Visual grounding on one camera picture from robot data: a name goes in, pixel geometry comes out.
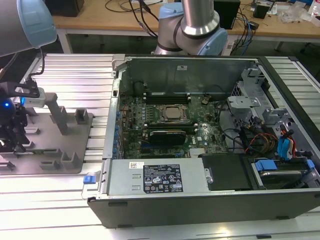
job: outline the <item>white sticker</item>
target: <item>white sticker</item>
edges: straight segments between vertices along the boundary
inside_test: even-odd
[[[188,70],[188,66],[186,66],[186,65],[179,65],[179,66],[176,67],[176,69],[177,69],[178,71],[187,71],[187,70]]]
[[[131,161],[129,162],[129,169],[143,169],[144,165],[144,161]]]

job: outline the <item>floor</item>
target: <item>floor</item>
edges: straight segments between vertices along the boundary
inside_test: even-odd
[[[82,54],[150,54],[156,48],[157,40],[151,37],[137,36],[104,36],[104,45],[100,45],[97,35],[71,35],[71,45],[74,53]],[[320,81],[320,45],[310,45],[305,53],[300,53],[304,43],[285,42],[281,50],[275,51],[275,42],[253,41],[248,47],[245,56],[296,56],[299,61],[316,76]],[[46,53],[62,53],[62,48],[57,40],[56,42],[43,47]],[[242,49],[234,52],[233,55],[241,54]],[[24,73],[29,68],[34,57],[39,54],[36,49],[21,52],[17,60],[1,79],[4,81],[20,81]],[[0,58],[0,68],[5,66],[11,56]]]

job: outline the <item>cpu socket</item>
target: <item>cpu socket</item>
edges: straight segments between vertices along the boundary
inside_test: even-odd
[[[187,120],[186,107],[183,105],[164,105],[159,107],[162,122],[179,122]]]

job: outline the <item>wooden table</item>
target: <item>wooden table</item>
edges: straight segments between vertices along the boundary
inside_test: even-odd
[[[112,0],[107,6],[116,11],[122,11],[117,2]],[[72,48],[68,34],[94,34],[94,35],[123,35],[123,36],[148,36],[134,18],[132,12],[112,12],[105,8],[107,0],[85,0],[85,4],[78,17],[54,16],[54,23],[57,27],[58,36],[64,53],[72,53]],[[311,22],[301,21],[293,23],[282,23],[278,16],[270,15],[265,19],[253,18],[253,12],[249,10],[251,0],[241,1],[241,10],[249,21],[259,25],[254,35],[254,40],[276,41],[276,42],[304,42],[320,43],[320,27],[316,27]],[[155,15],[159,14],[162,5],[150,6]],[[158,31],[158,22],[148,13],[144,14],[145,21],[155,31]],[[228,41],[223,51],[224,55],[229,55],[234,42],[241,37],[244,31],[243,24],[236,20],[233,29],[228,30]]]

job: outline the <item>robotic arm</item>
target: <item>robotic arm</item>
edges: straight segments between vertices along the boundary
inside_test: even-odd
[[[214,0],[182,0],[160,8],[154,54],[218,55],[227,38],[214,10]]]
[[[53,43],[56,27],[43,0],[1,0],[0,57]],[[27,126],[23,98],[39,98],[37,83],[31,76],[24,84],[0,82],[0,153],[25,152]],[[20,103],[11,98],[20,97]]]

